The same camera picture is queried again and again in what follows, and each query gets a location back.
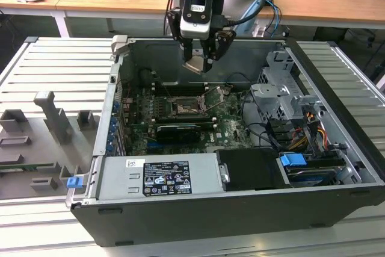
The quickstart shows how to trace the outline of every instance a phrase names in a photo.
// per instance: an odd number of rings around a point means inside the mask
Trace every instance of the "aluminum workbench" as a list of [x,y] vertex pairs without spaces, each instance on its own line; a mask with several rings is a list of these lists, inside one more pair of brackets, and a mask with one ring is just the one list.
[[[39,38],[24,43],[0,75],[0,112],[22,108],[28,118],[42,113],[32,100],[39,90],[52,89],[55,104],[67,116],[79,110],[100,114],[112,65],[111,39]],[[338,48],[326,43],[300,42],[330,86],[350,107],[354,117],[376,146],[384,146],[375,127],[382,126],[384,96]],[[372,112],[365,117],[350,103]],[[385,255],[385,203],[360,209],[332,228],[275,232],[238,237],[192,240],[156,245],[101,248],[64,204],[65,196],[0,201],[0,255],[64,256],[383,256]],[[180,224],[181,230],[188,230]]]

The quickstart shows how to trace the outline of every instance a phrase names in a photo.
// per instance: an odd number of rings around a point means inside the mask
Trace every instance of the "motherboard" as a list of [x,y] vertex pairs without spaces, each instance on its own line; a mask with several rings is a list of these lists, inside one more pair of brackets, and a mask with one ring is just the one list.
[[253,147],[241,92],[225,86],[146,87],[123,99],[129,155],[211,153]]

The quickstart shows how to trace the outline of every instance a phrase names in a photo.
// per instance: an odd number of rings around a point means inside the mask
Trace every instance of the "desk leg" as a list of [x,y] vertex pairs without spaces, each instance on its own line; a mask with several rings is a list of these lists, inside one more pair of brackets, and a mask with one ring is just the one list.
[[255,29],[253,31],[253,37],[263,37],[266,27],[269,25],[270,19],[256,19]]
[[112,22],[112,19],[111,18],[106,18],[106,20],[107,20],[108,31],[111,32],[111,33],[114,33],[115,29],[114,29],[114,24]]
[[63,11],[57,11],[52,16],[55,18],[61,37],[72,37],[71,27],[67,23],[66,15]]

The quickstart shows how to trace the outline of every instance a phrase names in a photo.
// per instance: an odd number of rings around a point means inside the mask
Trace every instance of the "blue tab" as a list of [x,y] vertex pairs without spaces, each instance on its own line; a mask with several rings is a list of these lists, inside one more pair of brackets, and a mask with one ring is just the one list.
[[83,177],[71,177],[68,178],[67,188],[68,189],[78,189],[83,187]]
[[305,166],[305,158],[301,153],[286,153],[281,156],[281,162],[284,166]]

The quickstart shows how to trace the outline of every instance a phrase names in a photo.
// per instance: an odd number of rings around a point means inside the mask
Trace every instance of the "floor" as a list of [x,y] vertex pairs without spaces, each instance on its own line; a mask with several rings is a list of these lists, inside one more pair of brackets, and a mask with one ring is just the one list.
[[[115,33],[109,33],[105,19],[87,19],[73,17],[69,19],[74,37],[112,37],[114,34],[130,36],[161,36],[161,20],[127,20],[114,19]],[[316,28],[308,26],[290,26],[289,36],[296,40],[312,40]],[[368,47],[367,39],[370,34],[363,29],[349,29],[345,39],[339,43],[341,49],[353,60],[359,68],[363,68],[371,55],[385,40],[385,31],[373,31],[376,35],[372,47]],[[341,34],[340,29],[327,28],[322,33],[323,40],[336,40]],[[0,26],[0,70],[8,64],[14,52],[20,47],[26,36],[58,37],[56,23],[52,17],[42,16],[13,16],[11,23]],[[385,46],[381,48],[371,61],[365,73],[370,75],[375,66],[385,59]]]

